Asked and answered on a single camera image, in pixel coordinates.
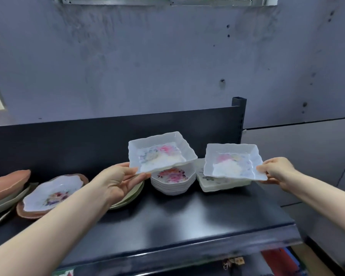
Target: green plate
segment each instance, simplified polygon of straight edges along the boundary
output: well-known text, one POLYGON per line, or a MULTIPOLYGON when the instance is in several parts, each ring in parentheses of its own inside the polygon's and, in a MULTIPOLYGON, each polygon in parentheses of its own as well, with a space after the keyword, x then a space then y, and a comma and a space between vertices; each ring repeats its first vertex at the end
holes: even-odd
POLYGON ((138 185, 136 185, 134 188, 136 188, 135 191, 134 188, 125 196, 124 199, 122 199, 120 202, 118 202, 117 204, 112 205, 109 210, 114 210, 114 209, 118 209, 120 207, 123 207, 129 203, 131 203, 133 200, 135 200, 138 195, 142 192, 142 189, 144 187, 145 183, 144 181, 142 183, 139 183, 138 185))

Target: hand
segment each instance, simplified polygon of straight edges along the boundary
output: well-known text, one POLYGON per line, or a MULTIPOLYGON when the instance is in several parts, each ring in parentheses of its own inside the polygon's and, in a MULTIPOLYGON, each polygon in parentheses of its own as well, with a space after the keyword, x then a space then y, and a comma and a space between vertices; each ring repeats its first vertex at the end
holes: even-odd
POLYGON ((291 176, 298 173, 291 162, 284 157, 264 161, 262 165, 257 166, 257 170, 267 174, 267 181, 261 183, 277 184, 286 192, 290 192, 291 176))
POLYGON ((116 164, 101 171, 92 181, 107 187, 110 206, 121 201, 133 187, 151 177, 150 173, 135 176, 137 167, 129 167, 129 162, 116 164))

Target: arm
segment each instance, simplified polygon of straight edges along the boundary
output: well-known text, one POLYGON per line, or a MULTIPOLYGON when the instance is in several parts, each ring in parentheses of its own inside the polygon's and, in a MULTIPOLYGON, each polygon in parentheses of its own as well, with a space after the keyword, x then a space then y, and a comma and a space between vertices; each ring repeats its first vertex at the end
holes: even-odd
POLYGON ((300 173, 286 158, 267 160, 257 169, 267 173, 263 183, 280 185, 345 230, 344 191, 300 173))
POLYGON ((0 246, 0 276, 48 276, 109 207, 148 175, 129 163, 109 167, 0 246))

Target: pink oval dish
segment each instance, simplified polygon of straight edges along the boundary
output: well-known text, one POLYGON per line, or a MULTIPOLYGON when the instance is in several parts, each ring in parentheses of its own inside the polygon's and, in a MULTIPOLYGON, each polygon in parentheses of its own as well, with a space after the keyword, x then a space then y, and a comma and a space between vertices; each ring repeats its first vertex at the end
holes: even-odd
POLYGON ((0 177, 0 200, 23 188, 30 176, 30 170, 17 170, 0 177))

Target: red object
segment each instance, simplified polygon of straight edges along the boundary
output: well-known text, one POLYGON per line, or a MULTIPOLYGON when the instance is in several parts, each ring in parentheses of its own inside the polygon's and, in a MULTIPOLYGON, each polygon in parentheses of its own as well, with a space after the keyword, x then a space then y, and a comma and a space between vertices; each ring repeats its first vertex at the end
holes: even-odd
POLYGON ((275 276, 301 275, 299 267, 283 249, 262 251, 262 256, 275 276))

